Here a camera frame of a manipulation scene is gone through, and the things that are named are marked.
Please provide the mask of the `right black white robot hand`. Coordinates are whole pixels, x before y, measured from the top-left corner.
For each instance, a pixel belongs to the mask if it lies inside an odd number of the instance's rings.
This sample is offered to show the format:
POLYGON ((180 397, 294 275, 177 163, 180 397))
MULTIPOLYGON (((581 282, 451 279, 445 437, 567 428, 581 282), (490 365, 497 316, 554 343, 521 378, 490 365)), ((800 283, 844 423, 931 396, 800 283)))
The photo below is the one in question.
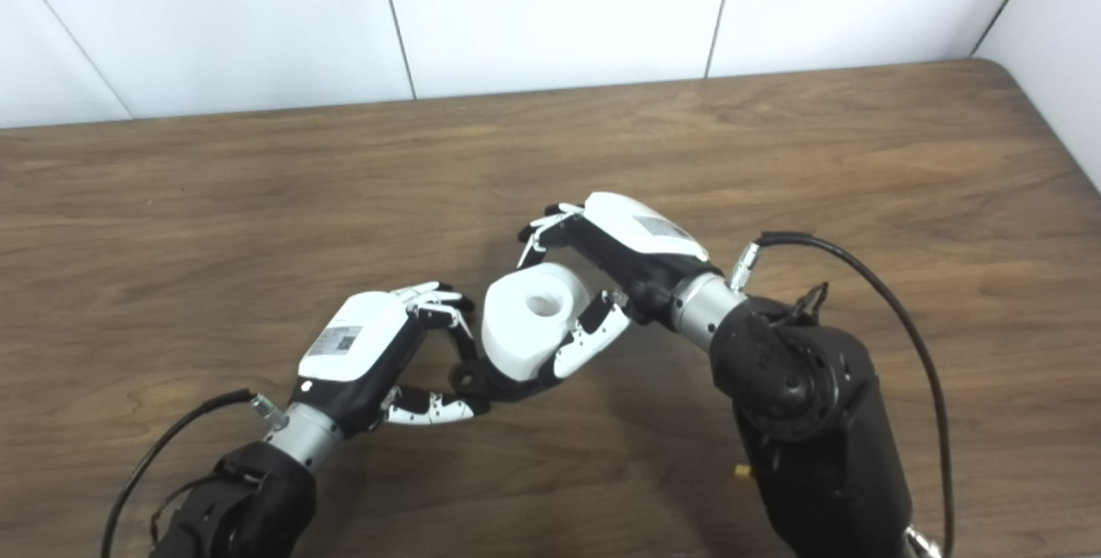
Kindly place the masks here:
POLYGON ((548 205, 541 218, 517 236, 526 247, 517 269, 535 267, 550 249, 573 248, 609 280, 614 289, 599 291, 539 366, 538 378, 570 378, 606 350, 630 324, 659 322, 676 330, 682 291, 718 273, 707 249, 678 225, 647 205, 618 193, 591 193, 581 205, 548 205))

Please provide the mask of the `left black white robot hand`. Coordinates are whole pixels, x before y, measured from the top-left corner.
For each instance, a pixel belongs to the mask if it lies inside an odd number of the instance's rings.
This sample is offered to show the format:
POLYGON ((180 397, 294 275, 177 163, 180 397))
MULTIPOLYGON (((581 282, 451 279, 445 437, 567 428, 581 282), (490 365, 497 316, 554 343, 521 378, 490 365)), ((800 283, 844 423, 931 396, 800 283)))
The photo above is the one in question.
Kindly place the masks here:
POLYGON ((383 422, 430 426, 483 416, 490 412, 483 398, 400 384, 433 331, 451 336, 460 359, 475 359, 467 320, 473 309, 473 300, 440 281, 355 294, 299 359, 290 404, 319 412, 345 440, 383 422))

